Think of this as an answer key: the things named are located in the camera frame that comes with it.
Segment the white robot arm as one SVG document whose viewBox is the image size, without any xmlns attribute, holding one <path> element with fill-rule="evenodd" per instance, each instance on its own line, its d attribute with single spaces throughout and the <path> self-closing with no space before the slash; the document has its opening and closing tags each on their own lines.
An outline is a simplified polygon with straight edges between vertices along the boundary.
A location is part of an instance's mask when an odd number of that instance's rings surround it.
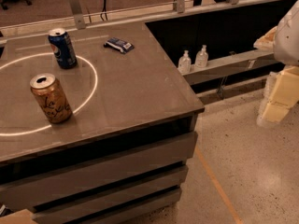
<svg viewBox="0 0 299 224">
<path fill-rule="evenodd" d="M 276 27 L 255 41 L 254 47 L 272 51 L 284 64 L 282 71 L 269 74 L 258 111 L 257 124 L 274 127 L 299 102 L 299 1 Z"/>
</svg>

